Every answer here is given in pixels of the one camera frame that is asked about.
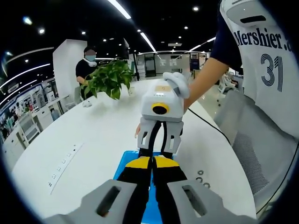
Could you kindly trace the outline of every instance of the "face mask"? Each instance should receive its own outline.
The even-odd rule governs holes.
[[[90,61],[90,62],[94,61],[94,60],[95,60],[95,57],[96,57],[96,55],[86,55],[86,56],[85,56],[85,58],[86,58],[88,61]]]

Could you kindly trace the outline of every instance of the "number 31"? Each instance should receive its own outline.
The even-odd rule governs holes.
[[[282,92],[282,84],[284,81],[284,71],[283,71],[283,66],[282,66],[282,57],[277,56],[274,59],[274,63],[273,63],[273,59],[271,58],[270,55],[268,54],[263,54],[261,57],[261,64],[265,64],[265,61],[269,62],[269,66],[267,67],[267,73],[270,76],[270,79],[267,80],[265,76],[262,76],[262,81],[266,86],[272,86],[274,84],[275,81],[275,76],[273,73],[273,69],[274,68],[278,68],[278,87],[277,90],[279,92]]]

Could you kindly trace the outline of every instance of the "gray gripper frame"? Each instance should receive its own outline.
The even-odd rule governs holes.
[[[223,207],[222,198],[197,180],[167,184],[178,209],[181,224],[257,224],[248,216],[237,216]]]
[[[145,148],[149,149],[149,143],[150,143],[150,136],[152,133],[152,130],[156,124],[156,120],[151,120],[151,119],[145,119],[144,117],[141,117],[140,119],[140,132],[138,134],[137,138],[137,144],[138,148]],[[166,127],[167,127],[167,136],[166,136],[166,145],[164,148],[164,152],[167,153],[177,153],[179,144],[181,143],[181,131],[183,128],[184,123],[182,121],[180,122],[166,122]],[[147,134],[145,143],[142,143],[144,134]],[[171,137],[174,137],[174,142],[173,142],[173,147],[171,148]]]
[[[122,224],[135,187],[134,183],[108,180],[84,196],[79,208],[67,215],[58,214],[44,219],[44,223]]]

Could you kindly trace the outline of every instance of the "black ceiling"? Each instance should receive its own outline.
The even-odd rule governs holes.
[[[216,34],[218,0],[118,0],[132,17],[127,20],[107,0],[39,0],[9,1],[7,14],[2,14],[3,60],[35,49],[58,47],[65,39],[87,40],[97,49],[97,57],[121,56],[119,43],[125,38],[130,51],[152,51],[137,32],[144,32],[155,49],[171,50],[168,43],[179,42],[176,50],[189,50],[206,42]],[[30,17],[33,24],[23,23],[24,16]],[[40,35],[39,28],[45,33]],[[198,50],[209,50],[212,42]],[[7,77],[1,73],[1,83],[31,68],[50,63],[17,77],[15,82],[22,85],[38,78],[53,77],[52,50],[40,51],[19,57],[6,66]],[[0,101],[5,96],[0,93]]]

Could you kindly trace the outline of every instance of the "white pillar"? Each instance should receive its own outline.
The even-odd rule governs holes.
[[[79,86],[76,80],[76,65],[84,57],[86,41],[66,39],[53,52],[53,67],[59,97],[70,96],[74,99],[75,88]]]

